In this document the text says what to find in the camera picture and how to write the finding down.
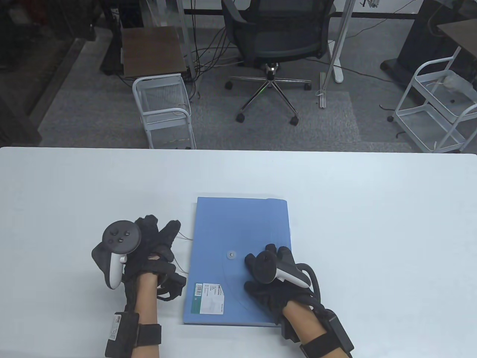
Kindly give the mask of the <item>person's right hand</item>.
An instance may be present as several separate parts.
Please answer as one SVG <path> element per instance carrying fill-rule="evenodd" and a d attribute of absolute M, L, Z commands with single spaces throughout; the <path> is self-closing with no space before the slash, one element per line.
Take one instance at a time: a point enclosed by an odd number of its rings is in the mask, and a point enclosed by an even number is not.
<path fill-rule="evenodd" d="M 247 254 L 244 264 L 253 278 L 244 283 L 244 290 L 269 312 L 276 325 L 281 326 L 284 339 L 297 343 L 299 339 L 291 325 L 291 319 L 283 313 L 288 302 L 295 301 L 312 307 L 314 314 L 320 314 L 324 306 L 320 302 L 320 294 L 313 292 L 309 285 L 302 288 L 288 280 L 281 281 L 276 278 L 276 269 L 284 266 L 285 273 L 301 276 L 313 284 L 317 283 L 316 276 L 309 279 L 300 270 L 303 264 L 296 264 L 291 250 L 286 246 L 277 248 L 274 244 L 268 244 L 257 256 Z"/>

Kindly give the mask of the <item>person's left hand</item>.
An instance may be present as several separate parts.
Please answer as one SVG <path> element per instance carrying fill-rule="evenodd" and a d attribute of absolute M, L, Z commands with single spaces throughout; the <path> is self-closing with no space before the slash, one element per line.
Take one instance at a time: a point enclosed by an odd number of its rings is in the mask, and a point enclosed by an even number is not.
<path fill-rule="evenodd" d="M 171 220 L 161 230 L 157 223 L 153 215 L 135 222 L 118 220 L 104 230 L 101 242 L 92 249 L 92 259 L 103 272 L 106 286 L 116 289 L 124 285 L 126 311 L 136 306 L 138 278 L 143 273 L 157 276 L 158 300 L 174 300 L 186 286 L 186 278 L 177 273 L 173 264 L 172 252 L 181 222 Z"/>

